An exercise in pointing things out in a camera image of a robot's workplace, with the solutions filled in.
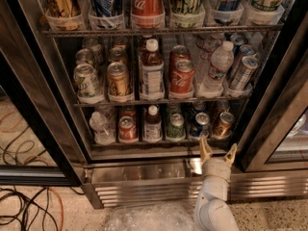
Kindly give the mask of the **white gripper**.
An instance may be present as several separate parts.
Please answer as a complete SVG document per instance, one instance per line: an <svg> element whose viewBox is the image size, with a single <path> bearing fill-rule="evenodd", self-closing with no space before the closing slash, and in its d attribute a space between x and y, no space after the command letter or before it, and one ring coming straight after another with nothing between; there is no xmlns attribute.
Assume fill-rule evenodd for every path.
<svg viewBox="0 0 308 231"><path fill-rule="evenodd" d="M202 166L202 175L204 177L219 177L225 181L229 181L231 175L231 166L235 161L238 146L234 143L223 158L211 158L213 155L213 150L207 143L207 139L202 136L199 141L199 149L200 159L202 162L205 162Z"/></svg>

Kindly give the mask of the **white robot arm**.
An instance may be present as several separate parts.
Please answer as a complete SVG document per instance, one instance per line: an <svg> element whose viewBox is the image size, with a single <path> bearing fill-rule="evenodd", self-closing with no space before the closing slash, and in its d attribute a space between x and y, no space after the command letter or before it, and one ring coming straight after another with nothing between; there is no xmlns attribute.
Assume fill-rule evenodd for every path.
<svg viewBox="0 0 308 231"><path fill-rule="evenodd" d="M223 157L213 157L213 150L204 136L199 145L202 187L195 202L194 223L201 231L240 231L226 203L237 145L233 144Z"/></svg>

